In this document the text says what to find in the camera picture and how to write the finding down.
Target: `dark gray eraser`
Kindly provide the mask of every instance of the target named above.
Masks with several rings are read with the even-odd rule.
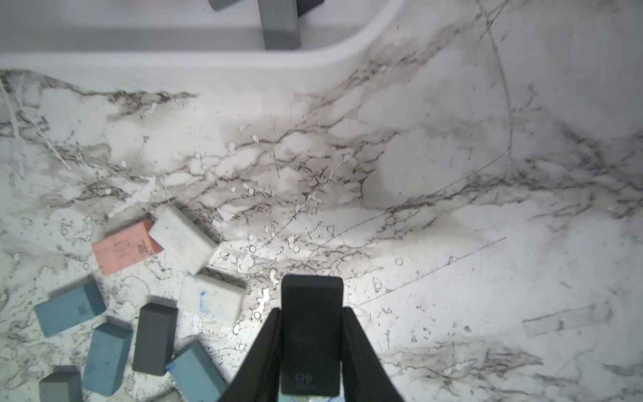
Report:
[[[41,402],[82,402],[79,372],[55,372],[39,384]]]
[[[292,50],[302,45],[295,0],[258,0],[266,50]]]
[[[324,0],[297,0],[297,16],[301,17],[308,11],[322,4]]]
[[[208,2],[210,3],[210,7],[212,7],[212,10],[215,11],[222,10],[223,8],[231,6],[239,1],[240,0],[208,0]]]
[[[138,317],[134,362],[138,372],[163,376],[174,351],[174,333],[178,310],[149,303],[141,307]]]

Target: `marble pattern surface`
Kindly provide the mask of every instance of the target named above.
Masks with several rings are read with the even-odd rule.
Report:
[[[173,203],[221,242],[210,274],[247,289],[234,328],[179,314],[177,347],[200,339],[228,380],[280,279],[310,273],[343,278],[407,401],[640,401],[641,20],[636,0],[409,0],[315,95],[1,73],[0,398],[85,363],[105,317],[44,338],[52,293],[92,275],[133,326],[178,296],[164,253],[102,277],[91,252]],[[109,400],[172,384],[128,365]]]

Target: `black eraser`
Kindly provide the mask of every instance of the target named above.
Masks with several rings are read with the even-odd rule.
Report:
[[[165,375],[174,351],[178,310],[149,303],[141,307],[134,346],[134,371]]]
[[[301,17],[308,11],[322,4],[324,0],[297,0],[297,16]]]
[[[338,277],[284,276],[284,394],[339,395],[343,290]]]

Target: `blue ink mark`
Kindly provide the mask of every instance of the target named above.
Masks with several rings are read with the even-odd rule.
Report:
[[[203,302],[203,297],[205,296],[205,290],[199,293],[200,299],[199,299],[199,311],[202,312],[203,314],[210,314],[210,311],[205,307],[205,303]]]

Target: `white bin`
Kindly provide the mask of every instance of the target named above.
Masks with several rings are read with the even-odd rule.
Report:
[[[0,68],[94,91],[310,93],[345,80],[403,1],[326,0],[301,49],[265,51],[256,0],[6,0]]]

